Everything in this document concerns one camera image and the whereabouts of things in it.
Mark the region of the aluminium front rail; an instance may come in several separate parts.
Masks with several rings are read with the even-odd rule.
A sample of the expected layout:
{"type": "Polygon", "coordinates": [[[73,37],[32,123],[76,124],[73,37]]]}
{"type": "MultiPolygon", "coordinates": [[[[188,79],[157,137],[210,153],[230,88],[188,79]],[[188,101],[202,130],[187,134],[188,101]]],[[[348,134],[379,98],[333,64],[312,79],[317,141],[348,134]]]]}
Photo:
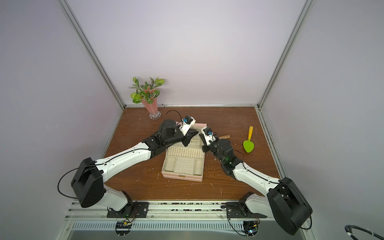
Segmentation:
{"type": "MultiPolygon", "coordinates": [[[[226,219],[227,212],[221,208],[226,202],[238,202],[230,200],[219,201],[137,201],[149,202],[149,209],[146,218],[129,218],[139,220],[219,220],[226,219]]],[[[89,208],[82,208],[80,203],[74,201],[65,216],[66,220],[117,220],[124,218],[107,218],[108,208],[94,205],[89,208]]],[[[255,219],[272,220],[272,213],[266,212],[262,206],[258,207],[255,219]]]]}

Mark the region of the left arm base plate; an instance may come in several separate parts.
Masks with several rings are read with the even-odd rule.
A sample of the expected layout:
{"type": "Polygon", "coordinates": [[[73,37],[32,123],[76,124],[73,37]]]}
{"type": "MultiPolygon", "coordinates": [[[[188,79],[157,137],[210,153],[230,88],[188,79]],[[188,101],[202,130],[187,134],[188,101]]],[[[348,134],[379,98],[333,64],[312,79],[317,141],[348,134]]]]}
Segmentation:
{"type": "Polygon", "coordinates": [[[146,218],[149,202],[128,202],[120,211],[108,208],[107,218],[146,218]]]}

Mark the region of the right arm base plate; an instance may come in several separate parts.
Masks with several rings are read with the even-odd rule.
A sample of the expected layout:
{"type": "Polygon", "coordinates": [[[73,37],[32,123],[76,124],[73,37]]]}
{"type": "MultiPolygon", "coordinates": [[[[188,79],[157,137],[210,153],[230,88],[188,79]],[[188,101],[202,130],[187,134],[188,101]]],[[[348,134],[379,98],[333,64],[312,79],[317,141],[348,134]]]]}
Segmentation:
{"type": "Polygon", "coordinates": [[[226,210],[228,218],[256,218],[256,214],[246,210],[239,202],[226,202],[221,205],[221,208],[226,210]]]}

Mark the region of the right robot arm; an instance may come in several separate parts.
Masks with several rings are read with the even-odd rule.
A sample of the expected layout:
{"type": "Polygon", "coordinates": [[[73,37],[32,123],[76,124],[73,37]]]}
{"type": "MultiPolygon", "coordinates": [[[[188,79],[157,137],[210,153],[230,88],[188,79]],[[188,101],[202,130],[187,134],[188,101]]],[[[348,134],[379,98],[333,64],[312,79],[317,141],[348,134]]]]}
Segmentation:
{"type": "Polygon", "coordinates": [[[312,207],[290,178],[265,175],[238,158],[229,140],[204,140],[203,152],[211,152],[220,162],[223,172],[262,194],[249,193],[242,198],[245,210],[274,218],[288,234],[295,235],[307,219],[312,207]]]}

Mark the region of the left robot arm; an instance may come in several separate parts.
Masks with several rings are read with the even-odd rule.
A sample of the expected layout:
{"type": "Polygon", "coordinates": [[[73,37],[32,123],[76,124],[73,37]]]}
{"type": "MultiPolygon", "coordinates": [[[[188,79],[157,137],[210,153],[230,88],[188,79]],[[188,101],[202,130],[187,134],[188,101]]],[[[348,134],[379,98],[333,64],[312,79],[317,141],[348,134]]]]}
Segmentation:
{"type": "Polygon", "coordinates": [[[158,156],[176,143],[187,146],[198,134],[191,128],[195,123],[196,120],[190,116],[183,118],[180,123],[165,120],[157,132],[125,151],[96,161],[91,158],[83,160],[75,169],[71,181],[75,198],[81,207],[101,205],[114,211],[125,208],[130,202],[127,195],[106,186],[105,182],[133,165],[158,156]]]}

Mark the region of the potted plant pink vase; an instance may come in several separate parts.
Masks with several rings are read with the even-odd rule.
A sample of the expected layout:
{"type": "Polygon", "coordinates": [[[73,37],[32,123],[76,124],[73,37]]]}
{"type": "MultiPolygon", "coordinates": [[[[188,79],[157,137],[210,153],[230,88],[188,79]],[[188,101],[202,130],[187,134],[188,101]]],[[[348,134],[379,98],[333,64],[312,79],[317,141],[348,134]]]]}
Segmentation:
{"type": "Polygon", "coordinates": [[[157,98],[161,92],[158,90],[158,87],[161,87],[164,83],[164,79],[153,79],[150,77],[149,82],[145,82],[141,85],[139,79],[133,77],[133,85],[130,89],[134,89],[134,92],[131,94],[131,99],[134,104],[141,103],[145,106],[149,112],[151,120],[157,120],[161,117],[161,113],[158,110],[157,98]]]}

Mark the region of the pink jewelry box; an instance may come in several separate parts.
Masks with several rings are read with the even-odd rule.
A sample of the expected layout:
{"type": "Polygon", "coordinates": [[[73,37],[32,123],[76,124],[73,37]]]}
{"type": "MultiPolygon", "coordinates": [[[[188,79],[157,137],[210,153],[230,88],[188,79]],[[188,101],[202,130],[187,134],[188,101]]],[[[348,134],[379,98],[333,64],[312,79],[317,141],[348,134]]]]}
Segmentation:
{"type": "Polygon", "coordinates": [[[205,164],[202,146],[203,141],[199,135],[194,136],[186,147],[183,143],[170,146],[166,151],[162,167],[163,177],[202,182],[205,164]]]}

